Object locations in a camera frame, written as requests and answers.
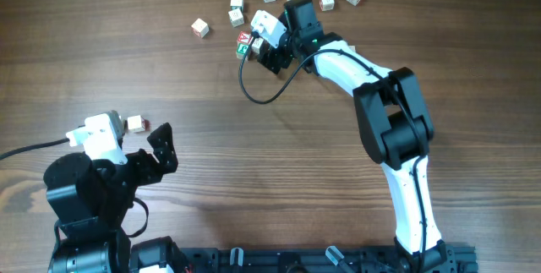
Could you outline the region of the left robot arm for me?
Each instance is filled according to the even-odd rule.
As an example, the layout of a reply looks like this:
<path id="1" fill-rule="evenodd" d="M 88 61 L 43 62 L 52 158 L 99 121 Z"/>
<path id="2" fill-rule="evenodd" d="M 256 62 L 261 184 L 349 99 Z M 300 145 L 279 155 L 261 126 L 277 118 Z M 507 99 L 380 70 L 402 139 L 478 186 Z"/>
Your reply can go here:
<path id="1" fill-rule="evenodd" d="M 57 215 L 50 272 L 190 272 L 193 266 L 170 237 L 133 245 L 122 228 L 138 203 L 138 187 L 159 183 L 178 168 L 172 127 L 148 137 L 152 153 L 138 150 L 124 164 L 84 152 L 55 160 L 43 176 L 46 199 Z"/>

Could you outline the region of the wooden block blue side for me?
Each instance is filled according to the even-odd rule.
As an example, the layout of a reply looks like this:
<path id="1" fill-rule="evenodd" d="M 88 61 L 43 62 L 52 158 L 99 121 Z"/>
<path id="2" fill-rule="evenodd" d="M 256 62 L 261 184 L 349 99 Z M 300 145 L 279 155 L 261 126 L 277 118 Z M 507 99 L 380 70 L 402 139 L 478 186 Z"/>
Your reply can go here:
<path id="1" fill-rule="evenodd" d="M 252 46 L 251 46 L 251 51 L 256 54 L 256 55 L 259 55 L 260 54 L 260 50 L 261 50 L 261 47 L 265 44 L 265 40 L 261 37 L 258 37 L 254 40 Z"/>

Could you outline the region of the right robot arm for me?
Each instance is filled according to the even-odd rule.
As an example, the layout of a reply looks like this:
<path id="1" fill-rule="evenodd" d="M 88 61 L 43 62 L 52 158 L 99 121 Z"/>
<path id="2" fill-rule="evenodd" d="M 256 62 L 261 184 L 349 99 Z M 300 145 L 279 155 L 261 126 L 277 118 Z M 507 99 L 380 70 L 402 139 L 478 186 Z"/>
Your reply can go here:
<path id="1" fill-rule="evenodd" d="M 434 125 L 417 77 L 391 70 L 356 53 L 317 20 L 313 0 L 290 0 L 279 17 L 255 13 L 251 33 L 268 43 L 258 61 L 273 73 L 298 68 L 335 83 L 353 99 L 359 134 L 369 158 L 387 179 L 396 216 L 399 270 L 427 272 L 446 260 L 434 221 L 427 167 Z"/>

